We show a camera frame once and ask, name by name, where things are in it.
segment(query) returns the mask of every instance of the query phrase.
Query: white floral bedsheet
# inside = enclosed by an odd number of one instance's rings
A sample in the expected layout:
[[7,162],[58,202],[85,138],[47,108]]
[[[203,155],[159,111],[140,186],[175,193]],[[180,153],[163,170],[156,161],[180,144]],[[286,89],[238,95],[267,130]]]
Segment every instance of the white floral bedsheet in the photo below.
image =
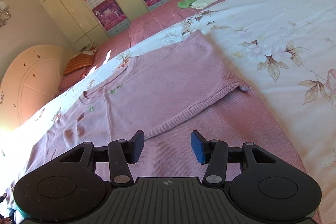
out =
[[140,42],[49,102],[10,136],[17,142],[4,150],[5,158],[17,162],[11,175],[84,90],[130,56],[183,41],[195,30],[255,88],[321,186],[322,221],[336,222],[336,0],[227,0]]

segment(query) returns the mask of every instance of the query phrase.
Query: green cloth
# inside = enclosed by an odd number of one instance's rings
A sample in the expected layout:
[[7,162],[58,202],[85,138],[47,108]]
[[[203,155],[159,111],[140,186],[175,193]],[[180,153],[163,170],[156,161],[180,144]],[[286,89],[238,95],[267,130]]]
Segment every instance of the green cloth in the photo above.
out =
[[182,0],[177,4],[177,7],[185,9],[185,8],[189,8],[190,5],[195,2],[196,0]]

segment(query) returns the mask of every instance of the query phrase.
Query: pink sweater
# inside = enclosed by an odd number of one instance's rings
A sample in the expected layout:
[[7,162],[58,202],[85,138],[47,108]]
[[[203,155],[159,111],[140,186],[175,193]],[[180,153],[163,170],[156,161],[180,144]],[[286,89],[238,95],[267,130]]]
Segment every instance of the pink sweater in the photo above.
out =
[[[145,146],[136,165],[138,176],[202,179],[190,134],[230,146],[253,142],[304,170],[302,162],[274,117],[253,89],[224,65],[200,31],[184,42],[134,57],[128,66],[86,91],[33,147],[26,169],[33,171],[84,141],[106,146],[145,132]],[[96,173],[110,180],[108,164]],[[226,180],[239,174],[230,164]]]

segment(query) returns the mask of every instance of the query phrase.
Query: striped pillow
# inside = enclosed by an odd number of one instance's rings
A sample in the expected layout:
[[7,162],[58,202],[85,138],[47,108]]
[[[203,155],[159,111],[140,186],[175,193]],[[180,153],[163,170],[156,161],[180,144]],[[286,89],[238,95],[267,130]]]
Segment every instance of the striped pillow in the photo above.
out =
[[86,66],[91,66],[93,64],[94,58],[94,55],[90,54],[79,54],[71,58],[63,72],[63,75],[68,75],[69,73],[72,73]]

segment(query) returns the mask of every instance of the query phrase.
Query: folded towel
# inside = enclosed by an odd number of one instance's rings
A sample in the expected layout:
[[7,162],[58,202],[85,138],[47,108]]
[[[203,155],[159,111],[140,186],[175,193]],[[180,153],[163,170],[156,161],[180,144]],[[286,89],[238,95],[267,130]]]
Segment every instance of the folded towel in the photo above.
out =
[[177,7],[185,9],[190,8],[190,5],[195,2],[196,0],[182,0],[177,4]]
[[204,9],[216,1],[218,0],[196,0],[191,4],[190,8]]

